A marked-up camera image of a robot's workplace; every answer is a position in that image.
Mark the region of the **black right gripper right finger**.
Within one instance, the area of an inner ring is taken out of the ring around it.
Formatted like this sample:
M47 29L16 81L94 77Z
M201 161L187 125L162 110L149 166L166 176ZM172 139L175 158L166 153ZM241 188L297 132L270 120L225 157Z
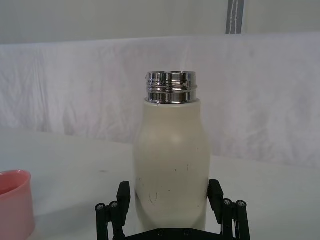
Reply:
M232 202L224 197L218 180L209 180L207 198L214 212L220 233L211 233L213 240L250 240L247 203L243 200Z

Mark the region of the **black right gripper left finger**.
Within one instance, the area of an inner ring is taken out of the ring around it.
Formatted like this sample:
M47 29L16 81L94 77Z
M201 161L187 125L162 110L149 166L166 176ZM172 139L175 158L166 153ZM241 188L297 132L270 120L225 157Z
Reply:
M95 206L97 240L109 239L108 223L112 223L113 240L126 239L123 227L126 224L130 201L130 182L123 181L119 184L116 201L112 201L109 205L98 203Z

